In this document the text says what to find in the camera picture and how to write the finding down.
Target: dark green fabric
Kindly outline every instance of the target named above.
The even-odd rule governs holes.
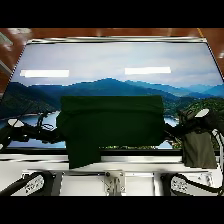
[[[192,112],[187,117],[188,119],[191,119],[196,114],[196,112]],[[185,166],[191,168],[217,168],[211,135],[208,132],[204,132],[201,134],[191,132],[184,136],[183,162]]]
[[[66,138],[69,168],[100,162],[99,147],[163,142],[161,96],[63,96],[56,119]]]

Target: blue sky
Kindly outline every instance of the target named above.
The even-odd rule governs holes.
[[[170,74],[125,75],[125,68],[170,67]],[[69,78],[25,78],[21,70],[69,70]],[[28,45],[13,82],[70,85],[103,78],[175,87],[222,84],[205,43],[73,43]]]

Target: gray cloth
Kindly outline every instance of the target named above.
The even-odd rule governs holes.
[[[208,132],[191,132],[183,138],[183,162],[191,168],[216,169],[217,163],[214,153],[211,135]]]

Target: brown floor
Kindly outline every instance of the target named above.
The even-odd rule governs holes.
[[[13,70],[28,39],[75,36],[191,36],[207,38],[219,67],[224,74],[224,28],[31,28],[28,34],[13,34],[0,28],[13,45],[0,44],[0,60]],[[0,93],[5,90],[8,77],[0,72]]]

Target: screen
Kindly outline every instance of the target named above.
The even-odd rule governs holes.
[[[110,42],[30,44],[16,66],[0,105],[8,118],[56,127],[60,97],[161,95],[164,119],[178,124],[177,108],[224,107],[221,74],[206,43]],[[9,147],[65,148],[65,143],[12,142]],[[172,149],[163,142],[156,149]]]

